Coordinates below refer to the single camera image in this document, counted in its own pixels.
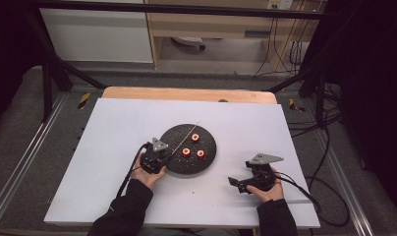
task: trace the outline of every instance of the white wall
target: white wall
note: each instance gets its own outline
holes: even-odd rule
[[[55,50],[64,60],[152,63],[145,13],[56,9],[41,9],[41,13]]]

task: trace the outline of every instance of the floor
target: floor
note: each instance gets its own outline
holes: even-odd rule
[[[158,69],[148,66],[125,68],[116,71],[116,65],[96,66],[96,70],[86,65],[88,74],[99,81],[113,86],[134,87],[172,87],[199,89],[268,89],[285,80],[291,73],[264,75],[254,78],[262,65],[264,53],[260,41],[206,39],[206,49],[179,45],[166,38],[162,48],[161,64]],[[270,73],[269,65],[264,64],[260,73]],[[64,104],[58,112],[51,130],[43,139],[32,163],[28,164],[27,174],[20,178],[21,185],[0,218],[0,235],[4,230],[25,230],[30,235],[35,231],[70,232],[67,235],[82,235],[87,228],[57,227],[47,225],[43,217],[49,208],[49,200],[55,195],[68,163],[73,156],[73,149],[79,143],[87,119],[101,96],[101,90],[86,86],[86,83],[73,78],[75,88],[70,93],[58,93],[64,98]],[[300,99],[296,91],[299,83],[295,83],[285,91],[277,93],[278,102],[282,104],[285,117],[290,127],[307,127],[312,117],[309,106],[312,99]],[[77,106],[86,91],[91,91],[85,109]],[[29,71],[20,87],[11,107],[0,119],[0,193],[9,181],[11,173],[21,161],[24,152],[34,134],[41,126],[42,117],[41,76],[38,70]],[[298,109],[290,109],[290,98],[295,100]],[[327,102],[325,108],[334,104]],[[339,159],[351,187],[360,202],[362,210],[369,221],[373,235],[397,235],[397,210],[388,200],[372,172],[361,168],[360,159],[351,138],[345,130],[344,123],[335,122],[328,127],[333,152]],[[308,132],[293,139],[296,152],[305,175],[312,175],[324,153],[321,144],[322,131]],[[339,187],[331,171],[329,161],[324,162],[318,177],[338,191]],[[321,216],[333,222],[345,219],[345,209],[340,200],[327,188],[314,182],[312,195],[321,203]],[[24,231],[16,235],[25,235]],[[356,229],[356,222],[350,220],[344,227],[330,226],[321,222],[321,228],[313,231],[314,235],[362,235]]]

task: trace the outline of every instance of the gray carpet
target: gray carpet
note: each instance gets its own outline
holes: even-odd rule
[[[137,73],[92,73],[100,81],[113,86],[133,87],[168,87],[198,89],[250,89],[261,90],[270,88],[281,81],[281,78],[250,79],[243,76],[199,76],[170,74],[137,74]],[[295,90],[298,85],[287,91]],[[12,107],[0,121],[0,190],[14,170],[16,163],[25,151],[32,136],[36,132],[42,117],[41,77],[37,71],[29,72],[20,91],[15,97]],[[41,149],[33,161],[17,194],[9,204],[0,220],[0,229],[24,229],[36,231],[87,231],[81,227],[58,227],[43,223],[43,217],[49,208],[47,202],[60,184],[70,159],[73,148],[78,145],[78,137],[82,134],[96,98],[102,91],[91,94],[83,110],[77,109],[83,92],[69,93],[66,102],[52,130],[46,137]],[[289,122],[306,122],[310,117],[306,112],[290,110],[289,97],[301,101],[293,92],[278,93],[278,102],[283,105],[284,113]],[[369,223],[376,235],[397,235],[397,211],[386,197],[375,175],[364,171],[351,139],[345,131],[344,124],[330,126],[330,139],[339,156],[351,184],[364,208]],[[310,132],[294,139],[303,172],[312,175],[323,149],[316,132]],[[333,176],[327,163],[324,163],[318,177],[336,188]],[[335,196],[321,185],[314,183],[312,194],[322,205],[322,216],[339,222],[345,215],[342,204]],[[321,223],[321,228],[314,231],[315,235],[356,235],[354,224],[337,228]]]

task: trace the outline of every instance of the white table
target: white table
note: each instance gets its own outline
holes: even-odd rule
[[[144,225],[257,227],[259,199],[239,194],[227,177],[252,177],[245,161],[258,152],[284,157],[272,166],[307,189],[280,105],[100,98],[44,221],[91,225],[108,210],[142,144],[198,121],[217,142],[215,160],[195,176],[167,171]],[[312,203],[295,187],[283,186],[297,226],[319,227]]]

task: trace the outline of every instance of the person's left hand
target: person's left hand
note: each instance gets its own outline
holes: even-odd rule
[[[145,184],[150,190],[153,189],[153,187],[155,186],[155,183],[162,177],[164,177],[165,175],[165,166],[162,167],[161,171],[157,174],[149,174],[148,172],[144,171],[140,166],[140,159],[141,156],[143,155],[143,153],[140,154],[140,156],[138,156],[137,162],[135,163],[135,169],[134,172],[132,172],[131,174],[131,178],[132,179],[138,179],[139,181],[141,181],[143,184]]]

